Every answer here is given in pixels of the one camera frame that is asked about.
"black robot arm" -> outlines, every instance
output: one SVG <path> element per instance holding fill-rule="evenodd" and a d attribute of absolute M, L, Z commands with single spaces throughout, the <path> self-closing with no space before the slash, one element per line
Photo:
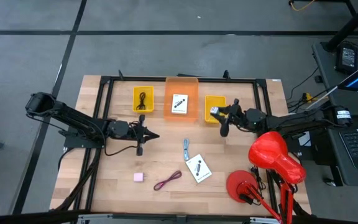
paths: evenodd
<path fill-rule="evenodd" d="M 229 133 L 229 125 L 245 132 L 263 134 L 278 131 L 283 137 L 295 136 L 318 128 L 344 128 L 352 124 L 350 112 L 342 106 L 327 106 L 298 114 L 277 117 L 268 116 L 257 109 L 242 111 L 239 100 L 227 107 L 214 107 L 211 115 L 221 123 L 221 136 Z"/>
<path fill-rule="evenodd" d="M 65 103 L 57 101 L 51 94 L 36 93 L 31 95 L 31 99 L 25 106 L 27 116 L 33 118 L 52 117 L 63 122 L 76 131 L 59 131 L 66 138 L 76 138 L 81 142 L 90 142 L 100 148 L 104 145 L 107 137 L 112 139 L 137 141 L 136 154 L 143 154 L 142 145 L 148 140 L 160 137 L 143 127 L 144 115 L 139 116 L 138 121 L 128 123 L 115 119 L 96 119 L 83 114 Z"/>

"white box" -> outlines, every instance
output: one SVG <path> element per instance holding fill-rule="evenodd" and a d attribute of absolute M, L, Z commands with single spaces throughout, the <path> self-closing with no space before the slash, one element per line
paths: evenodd
<path fill-rule="evenodd" d="M 209 170 L 200 154 L 186 161 L 186 165 L 189 167 L 189 170 L 197 183 L 200 183 L 212 175 L 212 172 Z"/>
<path fill-rule="evenodd" d="M 187 95 L 174 94 L 172 99 L 173 114 L 187 114 Z"/>

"red lamp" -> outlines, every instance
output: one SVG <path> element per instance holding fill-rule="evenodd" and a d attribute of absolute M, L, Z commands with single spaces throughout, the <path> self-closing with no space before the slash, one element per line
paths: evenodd
<path fill-rule="evenodd" d="M 267 132 L 251 145 L 248 158 L 253 165 L 276 171 L 284 180 L 280 184 L 281 215 L 277 214 L 259 194 L 255 178 L 247 171 L 237 170 L 229 175 L 226 189 L 238 202 L 258 200 L 280 223 L 292 222 L 293 192 L 288 184 L 299 184 L 306 177 L 305 169 L 288 156 L 287 144 L 276 131 Z"/>

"yellow cable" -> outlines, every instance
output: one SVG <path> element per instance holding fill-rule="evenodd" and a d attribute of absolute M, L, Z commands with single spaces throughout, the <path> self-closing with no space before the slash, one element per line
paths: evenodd
<path fill-rule="evenodd" d="M 295 8 L 295 6 L 293 5 L 293 3 L 291 3 L 291 7 L 292 7 L 292 9 L 293 10 L 295 10 L 295 11 L 302 11 L 302 10 L 304 10 L 304 9 L 306 9 L 307 7 L 309 7 L 310 5 L 311 5 L 311 3 L 313 3 L 315 0 L 312 0 L 311 2 L 309 2 L 309 4 L 307 4 L 307 5 L 305 5 L 305 6 L 303 6 L 302 8 L 300 8 L 300 9 L 296 9 Z"/>

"white card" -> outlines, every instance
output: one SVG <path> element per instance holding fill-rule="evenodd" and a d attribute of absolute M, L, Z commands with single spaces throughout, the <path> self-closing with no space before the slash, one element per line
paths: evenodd
<path fill-rule="evenodd" d="M 186 165 L 189 167 L 189 170 L 197 183 L 200 183 L 212 175 L 212 172 L 209 170 L 200 154 L 186 161 Z"/>

